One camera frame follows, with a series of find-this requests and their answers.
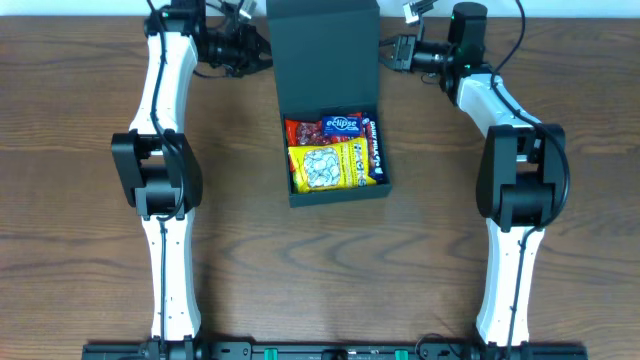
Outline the dark green gift box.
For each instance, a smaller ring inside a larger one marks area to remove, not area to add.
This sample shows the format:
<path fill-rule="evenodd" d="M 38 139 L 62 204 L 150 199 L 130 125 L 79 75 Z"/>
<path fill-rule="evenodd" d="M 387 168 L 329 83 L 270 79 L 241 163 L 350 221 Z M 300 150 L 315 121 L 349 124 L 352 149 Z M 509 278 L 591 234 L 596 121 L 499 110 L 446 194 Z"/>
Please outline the dark green gift box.
<path fill-rule="evenodd" d="M 391 192 L 378 114 L 380 9 L 376 0 L 267 0 L 280 126 L 287 119 L 364 112 L 373 117 L 383 176 L 359 189 L 302 194 L 285 163 L 292 208 L 382 198 Z"/>

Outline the blue Eclipse mints box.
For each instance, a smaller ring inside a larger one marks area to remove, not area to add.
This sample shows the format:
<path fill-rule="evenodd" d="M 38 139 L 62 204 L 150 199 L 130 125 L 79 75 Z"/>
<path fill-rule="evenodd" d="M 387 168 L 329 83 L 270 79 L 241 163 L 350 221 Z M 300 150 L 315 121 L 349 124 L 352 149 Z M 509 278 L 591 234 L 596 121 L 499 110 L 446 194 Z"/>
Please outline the blue Eclipse mints box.
<path fill-rule="evenodd" d="M 362 123 L 357 116 L 324 116 L 322 131 L 325 136 L 357 137 L 361 135 Z"/>

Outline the red Hacks candy bag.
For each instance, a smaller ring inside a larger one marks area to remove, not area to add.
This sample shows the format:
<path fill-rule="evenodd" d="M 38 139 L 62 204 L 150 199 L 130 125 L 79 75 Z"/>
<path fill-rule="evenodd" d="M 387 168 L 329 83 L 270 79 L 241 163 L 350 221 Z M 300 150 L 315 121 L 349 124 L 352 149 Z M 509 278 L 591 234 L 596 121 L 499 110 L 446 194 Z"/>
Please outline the red Hacks candy bag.
<path fill-rule="evenodd" d="M 362 123 L 360 113 L 342 116 L 357 116 Z M 322 131 L 322 119 L 315 122 L 286 119 L 285 133 L 289 146 L 324 146 L 363 137 L 363 129 L 361 135 L 357 137 L 325 136 Z"/>

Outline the Dairy Milk chocolate bar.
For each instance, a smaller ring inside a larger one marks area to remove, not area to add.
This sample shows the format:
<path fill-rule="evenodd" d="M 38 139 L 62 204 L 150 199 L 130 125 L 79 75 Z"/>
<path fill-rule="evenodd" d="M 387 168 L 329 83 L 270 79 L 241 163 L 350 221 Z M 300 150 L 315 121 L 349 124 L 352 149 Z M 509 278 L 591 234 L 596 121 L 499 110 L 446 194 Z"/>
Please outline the Dairy Milk chocolate bar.
<path fill-rule="evenodd" d="M 369 176 L 378 184 L 383 183 L 385 181 L 385 171 L 378 140 L 377 118 L 370 113 L 363 112 L 362 129 L 367 145 Z"/>

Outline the yellow Hacks candy bag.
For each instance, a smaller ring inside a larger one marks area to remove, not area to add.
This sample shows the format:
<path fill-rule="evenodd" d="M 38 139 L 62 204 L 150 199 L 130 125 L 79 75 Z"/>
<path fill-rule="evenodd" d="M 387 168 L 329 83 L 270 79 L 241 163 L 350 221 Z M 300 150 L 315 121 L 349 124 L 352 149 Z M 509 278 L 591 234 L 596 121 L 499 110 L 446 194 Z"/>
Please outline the yellow Hacks candy bag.
<path fill-rule="evenodd" d="M 343 190 L 377 184 L 369 175 L 368 146 L 355 138 L 323 146 L 288 148 L 297 193 Z"/>

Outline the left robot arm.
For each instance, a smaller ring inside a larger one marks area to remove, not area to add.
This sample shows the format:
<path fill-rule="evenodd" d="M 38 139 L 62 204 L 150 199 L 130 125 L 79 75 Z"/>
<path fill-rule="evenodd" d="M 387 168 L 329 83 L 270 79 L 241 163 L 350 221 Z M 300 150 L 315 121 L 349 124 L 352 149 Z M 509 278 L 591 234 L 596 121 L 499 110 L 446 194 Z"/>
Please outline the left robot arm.
<path fill-rule="evenodd" d="M 197 65 L 242 78 L 270 68 L 271 47 L 251 25 L 252 1 L 221 1 L 223 22 L 207 24 L 204 0 L 152 6 L 144 23 L 148 68 L 140 105 L 128 131 L 112 137 L 111 151 L 128 204 L 148 242 L 153 319 L 140 345 L 87 345 L 85 359 L 205 359 L 198 339 L 192 233 L 203 195 L 201 168 L 188 143 L 185 111 Z"/>

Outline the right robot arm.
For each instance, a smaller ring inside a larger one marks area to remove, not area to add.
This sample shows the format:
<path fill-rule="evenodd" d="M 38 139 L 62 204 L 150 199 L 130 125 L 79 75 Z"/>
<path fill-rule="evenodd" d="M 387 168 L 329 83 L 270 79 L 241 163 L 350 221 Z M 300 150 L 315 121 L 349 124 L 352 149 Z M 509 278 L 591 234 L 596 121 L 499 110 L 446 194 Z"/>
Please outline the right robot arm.
<path fill-rule="evenodd" d="M 485 143 L 476 181 L 476 205 L 485 218 L 489 252 L 476 318 L 478 344 L 464 359 L 531 359 L 528 302 L 538 248 L 546 228 L 564 209 L 570 191 L 565 133 L 543 124 L 508 92 L 501 67 L 485 58 L 487 8 L 454 5 L 444 42 L 421 33 L 381 41 L 390 70 L 435 77 L 443 93 L 466 113 Z"/>

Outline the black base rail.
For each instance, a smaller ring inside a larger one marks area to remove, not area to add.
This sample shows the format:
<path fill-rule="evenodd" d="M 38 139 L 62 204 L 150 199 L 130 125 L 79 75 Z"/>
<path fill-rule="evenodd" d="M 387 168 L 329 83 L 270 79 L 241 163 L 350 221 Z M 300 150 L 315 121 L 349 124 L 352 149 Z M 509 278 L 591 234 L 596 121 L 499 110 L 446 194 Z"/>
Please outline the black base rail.
<path fill-rule="evenodd" d="M 166 359 L 166 360 L 587 360 L 580 345 L 523 343 L 510 349 L 494 345 L 472 345 L 428 341 L 413 346 L 402 344 L 251 344 L 249 342 L 152 340 L 142 344 L 86 344 L 82 360 Z"/>

